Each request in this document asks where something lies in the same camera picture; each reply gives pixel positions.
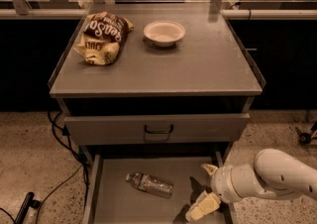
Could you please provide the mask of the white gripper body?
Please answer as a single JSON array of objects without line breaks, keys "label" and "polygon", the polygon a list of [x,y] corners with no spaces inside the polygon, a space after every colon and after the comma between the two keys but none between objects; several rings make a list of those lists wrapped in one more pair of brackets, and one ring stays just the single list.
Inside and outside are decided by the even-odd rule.
[{"label": "white gripper body", "polygon": [[249,164],[218,168],[211,176],[211,188],[225,203],[256,197],[262,192],[262,185]]}]

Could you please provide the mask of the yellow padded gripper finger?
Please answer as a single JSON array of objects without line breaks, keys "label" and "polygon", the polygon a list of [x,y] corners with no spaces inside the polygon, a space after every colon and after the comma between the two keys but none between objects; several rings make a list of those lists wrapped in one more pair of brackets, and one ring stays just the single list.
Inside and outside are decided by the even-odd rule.
[{"label": "yellow padded gripper finger", "polygon": [[207,193],[203,191],[192,204],[185,214],[185,218],[189,222],[197,221],[202,217],[215,212],[219,209],[221,199],[214,192]]},{"label": "yellow padded gripper finger", "polygon": [[209,176],[212,176],[218,169],[216,166],[210,164],[202,164],[201,167],[208,173]]}]

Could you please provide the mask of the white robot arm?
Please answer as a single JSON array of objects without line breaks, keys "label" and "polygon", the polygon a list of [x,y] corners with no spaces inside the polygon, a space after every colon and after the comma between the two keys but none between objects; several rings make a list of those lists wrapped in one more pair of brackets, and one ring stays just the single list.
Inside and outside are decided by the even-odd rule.
[{"label": "white robot arm", "polygon": [[189,222],[215,212],[222,202],[247,197],[290,200],[306,195],[317,200],[317,170],[277,149],[261,150],[251,164],[201,167],[210,176],[212,191],[201,192],[190,206],[185,214]]}]

